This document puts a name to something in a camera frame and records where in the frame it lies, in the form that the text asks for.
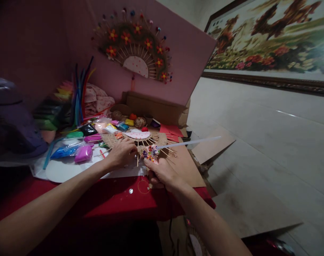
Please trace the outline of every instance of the painting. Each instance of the painting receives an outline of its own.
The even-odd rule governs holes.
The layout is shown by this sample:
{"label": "painting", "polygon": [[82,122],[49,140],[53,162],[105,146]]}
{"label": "painting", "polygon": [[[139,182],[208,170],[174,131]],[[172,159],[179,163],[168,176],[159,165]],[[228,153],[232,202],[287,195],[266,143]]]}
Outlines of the painting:
{"label": "painting", "polygon": [[205,32],[204,77],[324,94],[324,0],[235,0]]}

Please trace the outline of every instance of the person's left hand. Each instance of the person's left hand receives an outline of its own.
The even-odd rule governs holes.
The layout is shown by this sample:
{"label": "person's left hand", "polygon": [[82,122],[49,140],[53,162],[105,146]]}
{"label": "person's left hand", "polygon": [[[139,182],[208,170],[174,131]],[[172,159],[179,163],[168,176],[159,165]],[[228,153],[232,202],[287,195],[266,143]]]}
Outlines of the person's left hand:
{"label": "person's left hand", "polygon": [[121,139],[112,148],[108,156],[100,162],[106,166],[107,171],[114,171],[131,162],[137,151],[133,140],[129,138]]}

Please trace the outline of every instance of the purple bag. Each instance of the purple bag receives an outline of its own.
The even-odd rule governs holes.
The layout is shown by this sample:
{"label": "purple bag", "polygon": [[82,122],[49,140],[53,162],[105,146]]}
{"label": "purple bag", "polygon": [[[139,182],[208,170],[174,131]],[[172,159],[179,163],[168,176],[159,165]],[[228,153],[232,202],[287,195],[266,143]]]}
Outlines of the purple bag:
{"label": "purple bag", "polygon": [[78,148],[74,162],[88,161],[92,158],[92,147],[93,145],[82,146]]}

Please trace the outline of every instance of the twine ball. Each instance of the twine ball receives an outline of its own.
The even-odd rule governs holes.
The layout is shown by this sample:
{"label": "twine ball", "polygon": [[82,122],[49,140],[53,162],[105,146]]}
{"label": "twine ball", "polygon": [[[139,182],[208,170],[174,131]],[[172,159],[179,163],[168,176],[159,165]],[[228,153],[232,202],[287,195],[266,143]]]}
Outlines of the twine ball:
{"label": "twine ball", "polygon": [[113,119],[113,120],[120,121],[122,118],[123,118],[122,113],[121,113],[119,110],[115,110],[115,111],[112,113],[112,119]]}
{"label": "twine ball", "polygon": [[134,121],[134,126],[138,129],[144,127],[147,124],[145,121],[145,118],[143,117],[137,117],[137,119]]}

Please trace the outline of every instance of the pink wall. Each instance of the pink wall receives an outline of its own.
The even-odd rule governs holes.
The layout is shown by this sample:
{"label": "pink wall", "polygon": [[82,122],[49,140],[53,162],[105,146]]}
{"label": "pink wall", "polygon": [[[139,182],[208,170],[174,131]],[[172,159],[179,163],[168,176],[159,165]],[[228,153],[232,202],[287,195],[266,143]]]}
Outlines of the pink wall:
{"label": "pink wall", "polygon": [[61,0],[0,2],[0,77],[18,86],[32,110],[70,78]]}
{"label": "pink wall", "polygon": [[[144,15],[154,21],[154,28],[161,27],[161,37],[167,37],[164,45],[171,49],[173,67],[170,71],[174,73],[172,82],[165,85],[136,75],[136,92],[185,105],[212,53],[215,40],[153,0],[88,2],[97,21],[101,21],[103,14],[109,17],[113,10],[116,10],[121,18],[121,10],[126,7],[128,12],[134,9],[136,15],[139,15],[142,9]],[[122,91],[130,90],[132,73],[92,49],[90,38],[95,24],[87,7],[87,0],[74,0],[73,4],[69,0],[63,0],[62,7],[72,66],[78,62],[79,66],[87,67],[91,56],[94,55],[93,67],[96,67],[97,71],[90,82],[103,88],[115,100],[120,100]]]}

